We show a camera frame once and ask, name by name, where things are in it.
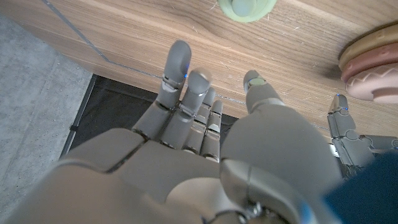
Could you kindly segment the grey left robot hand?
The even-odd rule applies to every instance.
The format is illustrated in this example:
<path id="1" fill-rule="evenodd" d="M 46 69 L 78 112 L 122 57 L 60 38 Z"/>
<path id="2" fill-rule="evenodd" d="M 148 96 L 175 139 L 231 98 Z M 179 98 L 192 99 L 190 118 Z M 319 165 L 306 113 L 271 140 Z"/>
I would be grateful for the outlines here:
<path id="1" fill-rule="evenodd" d="M 362 171 L 378 154 L 395 152 L 397 137 L 358 134 L 345 95 L 337 94 L 327 114 L 331 143 L 344 179 Z"/>

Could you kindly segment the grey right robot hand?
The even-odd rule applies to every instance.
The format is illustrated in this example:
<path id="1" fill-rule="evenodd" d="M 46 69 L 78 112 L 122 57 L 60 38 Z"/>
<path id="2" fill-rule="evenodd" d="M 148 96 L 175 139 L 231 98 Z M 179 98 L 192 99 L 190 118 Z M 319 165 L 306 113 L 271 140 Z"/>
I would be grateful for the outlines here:
<path id="1" fill-rule="evenodd" d="M 256 71 L 248 115 L 220 140 L 211 73 L 170 48 L 159 94 L 132 130 L 60 158 L 9 223 L 338 223 L 325 194 L 341 181 L 324 137 Z"/>

